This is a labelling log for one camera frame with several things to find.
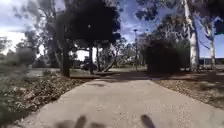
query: sidewalk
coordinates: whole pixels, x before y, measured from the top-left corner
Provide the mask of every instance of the sidewalk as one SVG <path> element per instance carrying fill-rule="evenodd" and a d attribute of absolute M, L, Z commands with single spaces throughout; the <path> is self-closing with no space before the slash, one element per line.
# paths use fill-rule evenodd
<path fill-rule="evenodd" d="M 224 111 L 126 72 L 85 83 L 19 125 L 14 127 L 224 128 Z"/>

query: blue sky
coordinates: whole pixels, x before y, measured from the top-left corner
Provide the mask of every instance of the blue sky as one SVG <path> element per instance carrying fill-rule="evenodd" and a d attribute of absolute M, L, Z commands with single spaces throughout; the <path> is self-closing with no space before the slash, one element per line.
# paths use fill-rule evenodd
<path fill-rule="evenodd" d="M 20 41 L 21 38 L 24 37 L 23 33 L 19 31 L 24 29 L 25 25 L 31 24 L 30 21 L 19 20 L 14 17 L 12 7 L 20 7 L 27 0 L 0 0 L 0 37 L 7 36 L 10 40 L 13 41 L 13 44 L 10 49 L 13 49 L 14 46 Z M 58 6 L 63 7 L 62 2 L 57 0 Z M 124 11 L 121 13 L 121 33 L 122 35 L 130 42 L 134 42 L 134 32 L 133 29 L 138 29 L 139 32 L 144 32 L 146 29 L 153 30 L 155 29 L 155 24 L 149 24 L 144 21 L 139 21 L 135 17 L 135 12 L 139 7 L 137 6 L 135 0 L 129 0 L 124 5 Z M 160 12 L 160 15 L 164 15 L 167 10 L 163 10 Z M 207 42 L 207 46 L 209 46 L 208 41 L 204 37 L 203 31 L 199 30 L 200 40 Z M 219 35 L 215 37 L 215 48 L 216 48 L 216 56 L 224 57 L 224 36 Z M 86 52 L 79 52 L 79 59 L 83 59 L 84 56 L 87 56 Z M 209 50 L 201 47 L 200 48 L 201 57 L 209 57 Z"/>

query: lamp post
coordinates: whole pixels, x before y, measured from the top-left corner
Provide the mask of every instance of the lamp post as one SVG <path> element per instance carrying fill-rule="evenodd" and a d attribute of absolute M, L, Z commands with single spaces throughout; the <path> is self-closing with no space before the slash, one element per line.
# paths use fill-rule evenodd
<path fill-rule="evenodd" d="M 135 68 L 136 68 L 136 71 L 138 71 L 138 43 L 137 43 L 137 31 L 138 31 L 138 29 L 134 29 L 134 32 L 135 32 L 135 43 L 136 43 L 136 48 L 135 48 Z"/>

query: tree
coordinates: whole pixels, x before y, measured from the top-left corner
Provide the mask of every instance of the tree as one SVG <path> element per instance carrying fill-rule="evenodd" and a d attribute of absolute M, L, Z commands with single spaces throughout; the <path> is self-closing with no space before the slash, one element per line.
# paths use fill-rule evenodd
<path fill-rule="evenodd" d="M 80 1 L 79 6 L 71 12 L 75 15 L 70 20 L 69 37 L 85 42 L 89 49 L 90 74 L 93 74 L 93 47 L 102 42 L 110 44 L 116 41 L 120 29 L 119 13 L 116 7 L 103 0 Z"/>
<path fill-rule="evenodd" d="M 184 15 L 185 15 L 185 21 L 186 21 L 186 28 L 189 33 L 189 40 L 191 43 L 191 70 L 197 71 L 199 68 L 199 45 L 198 45 L 198 35 L 197 30 L 195 26 L 194 21 L 194 9 L 191 8 L 192 1 L 191 0 L 183 0 L 181 4 L 181 1 L 177 0 L 167 0 L 167 1 L 159 1 L 159 0 L 137 0 L 138 4 L 140 6 L 144 6 L 145 10 L 139 10 L 136 13 L 136 16 L 140 19 L 145 19 L 147 21 L 149 20 L 155 20 L 156 16 L 158 14 L 158 9 L 162 8 L 171 8 L 181 9 L 183 7 L 184 9 Z"/>
<path fill-rule="evenodd" d="M 42 43 L 47 43 L 44 46 L 48 46 L 49 50 L 54 52 L 62 75 L 68 77 L 69 46 L 65 38 L 67 17 L 69 17 L 67 13 L 56 11 L 55 0 L 28 1 L 20 10 L 14 8 L 14 11 L 19 18 L 35 20 L 32 27 L 38 31 Z"/>
<path fill-rule="evenodd" d="M 0 52 L 5 50 L 5 48 L 7 48 L 11 44 L 11 42 L 12 41 L 8 40 L 6 37 L 0 37 Z"/>

